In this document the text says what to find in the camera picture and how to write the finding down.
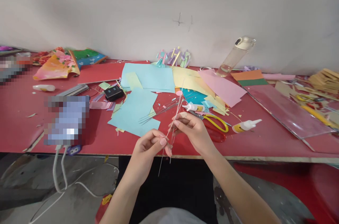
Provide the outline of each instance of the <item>floor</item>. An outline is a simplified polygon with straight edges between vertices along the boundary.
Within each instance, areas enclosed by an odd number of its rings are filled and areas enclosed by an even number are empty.
[[[15,155],[7,155],[6,157],[7,161],[18,158]],[[38,156],[21,155],[3,175],[4,170],[1,169],[0,160],[0,175],[2,175],[0,186],[2,188],[34,188],[36,190],[50,191],[47,194],[47,197],[50,198],[43,206],[43,202],[38,202],[0,211],[1,224],[28,223],[36,211],[38,211],[37,217],[60,196],[60,194],[55,194],[53,189],[53,160],[53,156],[39,158]],[[96,167],[81,177],[79,181],[84,183],[96,195],[111,192],[114,190],[118,172],[112,166],[103,165],[103,163],[104,158],[102,157],[66,156],[65,168],[69,183],[74,182],[86,170]],[[109,158],[107,163],[118,166],[118,159]],[[57,166],[57,176],[58,181],[62,181],[61,167],[59,165]],[[250,175],[243,173],[240,173],[240,175],[262,196],[283,224],[299,224],[303,223],[303,218],[312,218],[308,209],[285,188]],[[60,182],[60,187],[64,187],[63,182]],[[214,193],[219,224],[241,223],[216,180],[214,181]],[[42,215],[34,223],[93,224],[100,202],[101,198],[91,196],[82,186],[74,184],[67,189],[63,197],[46,214]]]

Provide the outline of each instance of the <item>fingernail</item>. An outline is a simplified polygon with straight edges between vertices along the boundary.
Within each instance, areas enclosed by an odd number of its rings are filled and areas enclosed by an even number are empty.
[[[167,143],[166,139],[163,137],[162,139],[160,139],[160,144],[162,146],[164,146]]]

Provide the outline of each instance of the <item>pencil mark on wall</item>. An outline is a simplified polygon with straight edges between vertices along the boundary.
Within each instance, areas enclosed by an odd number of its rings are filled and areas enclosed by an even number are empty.
[[[190,24],[190,26],[188,27],[188,32],[190,32],[190,30],[191,30],[191,26],[193,25],[193,16],[191,16],[191,24]]]
[[[173,20],[173,22],[177,22],[177,23],[178,23],[178,26],[180,26],[181,23],[184,23],[184,22],[180,22],[180,16],[181,16],[181,12],[179,13],[179,19],[178,19],[178,21]]]

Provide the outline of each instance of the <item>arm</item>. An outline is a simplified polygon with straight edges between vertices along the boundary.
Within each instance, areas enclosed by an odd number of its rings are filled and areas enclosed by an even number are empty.
[[[190,113],[182,112],[177,115],[174,124],[177,129],[174,133],[183,132],[188,136],[244,224],[280,223],[266,202],[219,153],[202,120]]]
[[[165,148],[172,156],[166,136],[158,130],[150,130],[139,138],[133,150],[124,176],[115,190],[100,224],[128,224],[140,186],[146,181],[154,156]]]

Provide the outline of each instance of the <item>small black device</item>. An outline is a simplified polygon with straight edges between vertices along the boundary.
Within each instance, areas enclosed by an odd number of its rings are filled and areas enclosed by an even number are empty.
[[[104,90],[104,93],[109,102],[113,102],[124,96],[124,91],[118,85]]]

